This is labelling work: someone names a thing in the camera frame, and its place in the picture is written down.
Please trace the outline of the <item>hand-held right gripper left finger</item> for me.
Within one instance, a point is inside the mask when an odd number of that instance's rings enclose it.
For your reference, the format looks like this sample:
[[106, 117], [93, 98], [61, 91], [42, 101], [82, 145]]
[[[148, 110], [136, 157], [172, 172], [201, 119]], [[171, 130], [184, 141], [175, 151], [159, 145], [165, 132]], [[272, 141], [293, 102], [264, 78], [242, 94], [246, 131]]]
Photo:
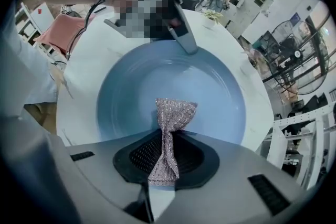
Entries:
[[153, 223], [150, 206], [149, 186], [146, 180], [137, 183], [127, 182], [113, 164], [115, 154], [122, 148], [143, 139], [155, 130], [149, 130], [116, 140], [98, 143], [67, 146], [70, 155], [92, 152], [93, 155], [74, 162], [98, 192], [117, 206], [122, 212]]

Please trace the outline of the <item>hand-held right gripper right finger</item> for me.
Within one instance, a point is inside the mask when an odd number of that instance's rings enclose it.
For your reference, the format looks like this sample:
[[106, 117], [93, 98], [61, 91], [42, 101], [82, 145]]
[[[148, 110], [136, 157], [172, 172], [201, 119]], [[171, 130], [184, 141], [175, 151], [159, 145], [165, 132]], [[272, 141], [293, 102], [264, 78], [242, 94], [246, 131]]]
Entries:
[[[216, 174], [201, 188], [179, 190], [154, 224], [279, 224], [297, 209], [306, 191], [278, 167], [243, 146], [196, 134], [219, 155]], [[249, 181], [264, 175], [290, 203], [273, 216]]]

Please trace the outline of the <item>blue round bowl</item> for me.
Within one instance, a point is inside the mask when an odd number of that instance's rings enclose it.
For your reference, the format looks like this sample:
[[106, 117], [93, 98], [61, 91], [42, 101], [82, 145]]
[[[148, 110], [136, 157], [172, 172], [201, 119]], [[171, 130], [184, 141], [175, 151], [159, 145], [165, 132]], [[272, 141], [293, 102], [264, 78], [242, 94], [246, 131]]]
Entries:
[[242, 142], [246, 109], [233, 74], [207, 50], [190, 55], [172, 40], [141, 45], [108, 72], [97, 100], [101, 140], [157, 129], [158, 98], [197, 104], [187, 131]]

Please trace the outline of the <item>silver glitter cloth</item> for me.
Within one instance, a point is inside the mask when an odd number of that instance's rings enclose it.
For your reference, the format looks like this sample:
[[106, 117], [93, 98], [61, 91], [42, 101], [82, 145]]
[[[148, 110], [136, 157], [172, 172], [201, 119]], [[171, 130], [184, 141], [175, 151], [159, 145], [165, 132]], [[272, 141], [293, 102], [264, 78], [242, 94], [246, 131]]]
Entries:
[[150, 186], [171, 187], [179, 179], [174, 156], [173, 133], [183, 130], [194, 118], [197, 103], [173, 99], [156, 99], [157, 122], [162, 133], [161, 155], [148, 176]]

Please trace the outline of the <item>green plant in white pot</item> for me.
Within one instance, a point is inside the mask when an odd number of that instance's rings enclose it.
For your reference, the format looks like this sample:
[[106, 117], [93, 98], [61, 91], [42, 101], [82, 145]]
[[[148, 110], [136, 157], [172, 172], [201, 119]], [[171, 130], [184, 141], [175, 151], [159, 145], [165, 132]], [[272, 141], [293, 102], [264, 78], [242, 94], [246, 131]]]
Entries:
[[203, 10], [202, 15], [204, 16], [203, 26], [205, 26], [206, 28], [213, 28], [216, 24], [220, 22], [220, 19], [223, 17], [221, 13], [210, 9]]

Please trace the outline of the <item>white metal lockers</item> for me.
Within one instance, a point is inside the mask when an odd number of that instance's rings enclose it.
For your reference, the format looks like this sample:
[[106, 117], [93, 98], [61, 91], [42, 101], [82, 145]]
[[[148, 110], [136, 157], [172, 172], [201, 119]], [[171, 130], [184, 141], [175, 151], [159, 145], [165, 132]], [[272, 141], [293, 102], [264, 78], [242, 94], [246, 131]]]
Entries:
[[274, 0], [228, 0], [229, 9], [224, 12], [225, 28], [238, 38], [262, 10], [267, 10]]

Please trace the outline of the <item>large black floor fan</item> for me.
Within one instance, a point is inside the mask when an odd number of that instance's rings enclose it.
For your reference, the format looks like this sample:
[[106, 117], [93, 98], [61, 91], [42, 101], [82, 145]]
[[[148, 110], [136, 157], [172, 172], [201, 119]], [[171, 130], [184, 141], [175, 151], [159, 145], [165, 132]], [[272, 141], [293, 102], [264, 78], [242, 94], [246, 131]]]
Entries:
[[269, 79], [297, 95], [316, 91], [329, 71], [327, 46], [310, 17], [279, 24], [271, 33], [265, 58]]

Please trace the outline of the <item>person's light blue clothing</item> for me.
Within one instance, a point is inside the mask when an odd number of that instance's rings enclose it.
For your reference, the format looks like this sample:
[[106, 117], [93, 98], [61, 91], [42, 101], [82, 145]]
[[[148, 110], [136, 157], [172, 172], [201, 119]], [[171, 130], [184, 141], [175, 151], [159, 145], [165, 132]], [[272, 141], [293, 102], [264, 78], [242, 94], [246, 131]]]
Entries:
[[19, 116], [27, 104], [57, 102], [50, 62], [18, 34], [15, 1], [0, 22], [0, 118]]

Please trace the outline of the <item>blue wall poster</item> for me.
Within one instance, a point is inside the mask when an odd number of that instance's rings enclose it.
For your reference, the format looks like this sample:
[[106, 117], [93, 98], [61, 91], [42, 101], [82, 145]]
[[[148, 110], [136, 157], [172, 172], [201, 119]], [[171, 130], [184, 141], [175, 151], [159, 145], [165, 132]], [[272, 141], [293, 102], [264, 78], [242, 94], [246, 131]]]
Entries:
[[297, 12], [294, 13], [294, 15], [290, 18], [290, 23], [294, 27], [297, 23], [301, 21], [301, 18]]

